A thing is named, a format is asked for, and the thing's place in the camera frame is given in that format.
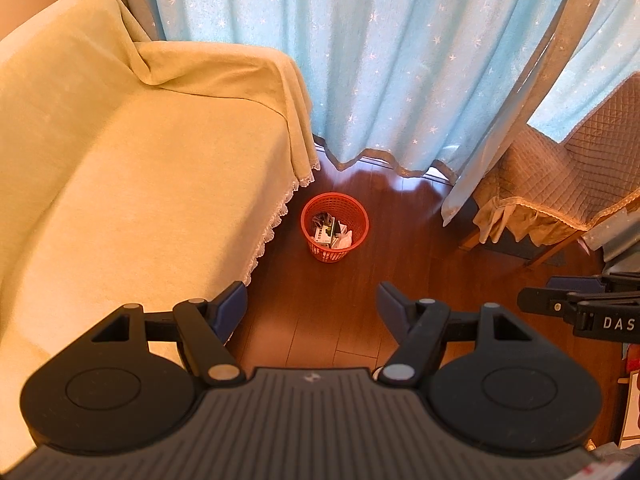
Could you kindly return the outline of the orange mesh waste basket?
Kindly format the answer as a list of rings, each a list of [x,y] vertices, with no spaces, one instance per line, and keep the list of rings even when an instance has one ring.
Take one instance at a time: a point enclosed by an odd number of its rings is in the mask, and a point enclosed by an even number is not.
[[[324,263],[342,260],[366,239],[367,211],[352,196],[329,192],[314,196],[303,208],[300,227],[311,255]]]

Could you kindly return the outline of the white mesh sock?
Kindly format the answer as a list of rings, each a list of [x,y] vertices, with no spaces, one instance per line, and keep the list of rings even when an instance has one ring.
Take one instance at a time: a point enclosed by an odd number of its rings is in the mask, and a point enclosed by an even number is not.
[[[332,238],[331,248],[334,250],[347,249],[352,246],[352,231],[337,233]]]

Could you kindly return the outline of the green white medicine box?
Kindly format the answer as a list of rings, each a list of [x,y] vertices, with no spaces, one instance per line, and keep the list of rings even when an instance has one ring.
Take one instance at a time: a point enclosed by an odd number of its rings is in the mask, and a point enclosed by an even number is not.
[[[314,242],[320,246],[331,247],[332,238],[342,232],[340,222],[328,212],[320,212],[312,217],[314,224]]]

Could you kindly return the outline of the chair with brown quilted cover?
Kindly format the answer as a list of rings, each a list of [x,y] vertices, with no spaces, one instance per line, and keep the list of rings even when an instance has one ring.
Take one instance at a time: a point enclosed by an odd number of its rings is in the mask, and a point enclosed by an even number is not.
[[[471,250],[503,232],[542,249],[539,266],[604,220],[639,206],[639,74],[617,86],[558,143],[533,127],[480,180]]]

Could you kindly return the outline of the yellow sofa cover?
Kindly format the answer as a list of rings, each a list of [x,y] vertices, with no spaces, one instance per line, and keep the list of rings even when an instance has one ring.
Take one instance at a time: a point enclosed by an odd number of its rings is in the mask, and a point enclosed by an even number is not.
[[[120,0],[58,0],[1,43],[1,466],[27,378],[127,302],[248,282],[319,166],[273,48],[154,41]]]

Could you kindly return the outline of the light blue star curtain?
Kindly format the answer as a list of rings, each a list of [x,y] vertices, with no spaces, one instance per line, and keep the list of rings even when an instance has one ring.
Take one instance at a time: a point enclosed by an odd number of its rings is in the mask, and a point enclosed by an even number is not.
[[[272,47],[294,58],[312,130],[339,165],[380,153],[470,196],[567,0],[122,0],[155,39]]]

